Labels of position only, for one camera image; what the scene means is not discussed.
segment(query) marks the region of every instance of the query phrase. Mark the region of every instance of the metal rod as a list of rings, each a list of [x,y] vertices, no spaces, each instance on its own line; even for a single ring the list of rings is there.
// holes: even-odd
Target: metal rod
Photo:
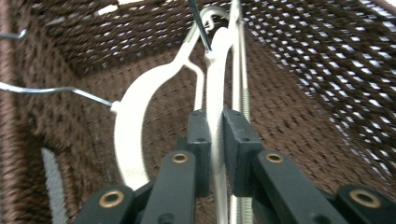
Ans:
[[[19,34],[13,34],[13,33],[0,33],[0,38],[6,38],[6,39],[24,39],[26,37],[27,30],[22,30]]]
[[[204,42],[205,49],[207,52],[212,51],[212,47],[210,46],[209,37],[207,37],[205,27],[202,23],[201,16],[199,15],[198,7],[195,0],[189,0],[190,9],[192,11],[192,16],[194,17],[195,22],[198,25],[198,29],[201,33],[201,38]]]
[[[59,87],[59,88],[49,88],[49,89],[31,89],[31,88],[23,88],[23,87],[17,87],[17,86],[12,86],[9,84],[6,84],[4,82],[0,82],[0,90],[2,91],[12,91],[12,92],[17,92],[17,93],[26,93],[26,94],[49,94],[49,93],[57,93],[57,92],[62,92],[62,91],[71,91],[75,94],[81,95],[83,97],[86,97],[88,99],[94,100],[96,102],[99,102],[104,105],[112,106],[113,104],[107,100],[104,100],[100,97],[97,97],[95,95],[92,95],[90,93],[87,93],[85,91],[79,90],[75,87]]]

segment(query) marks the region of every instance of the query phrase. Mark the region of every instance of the woven wicker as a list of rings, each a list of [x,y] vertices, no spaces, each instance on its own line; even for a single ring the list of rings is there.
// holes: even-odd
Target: woven wicker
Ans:
[[[192,17],[178,0],[97,15],[116,4],[0,0],[0,32],[28,30],[20,41],[0,39],[0,80],[120,100],[139,75],[171,62]],[[382,1],[244,1],[251,123],[266,147],[290,155],[319,187],[360,183],[394,199],[396,20],[377,6],[395,13]],[[205,68],[203,55],[200,43],[191,60]],[[152,98],[143,135],[150,176],[186,134],[194,83],[181,70]],[[94,192],[120,183],[107,107],[70,93],[0,95],[3,223],[50,223],[42,147],[56,155],[70,222]],[[197,207],[197,223],[215,222],[212,197]]]

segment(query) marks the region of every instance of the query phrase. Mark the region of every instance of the hanger hook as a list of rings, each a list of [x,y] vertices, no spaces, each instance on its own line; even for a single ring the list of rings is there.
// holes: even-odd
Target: hanger hook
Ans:
[[[199,32],[201,34],[201,38],[204,41],[206,52],[212,51],[212,47],[210,46],[209,37],[207,37],[205,27],[202,23],[202,19],[199,15],[198,7],[195,0],[189,0],[190,9],[192,11],[192,16],[194,17],[195,22],[198,25]]]
[[[13,33],[0,33],[0,38],[20,40],[26,37],[27,30],[22,30],[19,34]]]

